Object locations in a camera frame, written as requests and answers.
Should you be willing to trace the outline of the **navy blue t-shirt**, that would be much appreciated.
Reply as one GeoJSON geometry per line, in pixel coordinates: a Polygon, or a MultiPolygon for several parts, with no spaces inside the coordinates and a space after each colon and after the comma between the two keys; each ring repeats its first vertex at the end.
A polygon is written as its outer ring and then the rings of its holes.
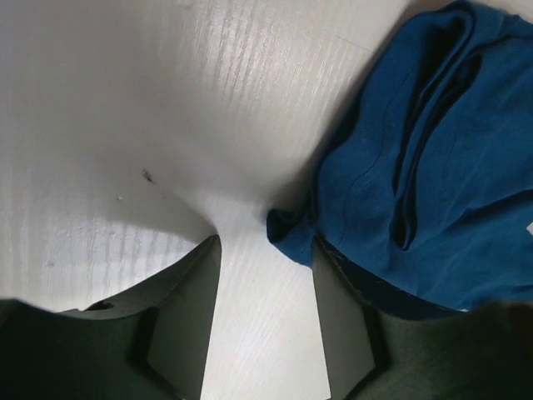
{"type": "Polygon", "coordinates": [[[311,265],[320,238],[376,304],[466,311],[532,299],[532,26],[456,1],[401,26],[268,239],[311,265]]]}

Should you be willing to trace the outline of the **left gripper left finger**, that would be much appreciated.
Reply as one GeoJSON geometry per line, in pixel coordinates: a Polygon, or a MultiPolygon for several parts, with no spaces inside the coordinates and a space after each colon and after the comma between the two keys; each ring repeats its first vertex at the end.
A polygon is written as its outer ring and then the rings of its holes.
{"type": "Polygon", "coordinates": [[[220,269],[214,235],[84,310],[2,300],[2,398],[198,399],[220,269]]]}

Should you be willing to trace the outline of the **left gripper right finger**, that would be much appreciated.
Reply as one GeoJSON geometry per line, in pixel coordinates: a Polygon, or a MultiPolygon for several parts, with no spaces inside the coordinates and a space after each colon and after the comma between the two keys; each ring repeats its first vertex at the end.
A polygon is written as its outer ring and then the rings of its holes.
{"type": "Polygon", "coordinates": [[[334,399],[529,399],[532,309],[440,307],[316,239],[312,276],[334,399]]]}

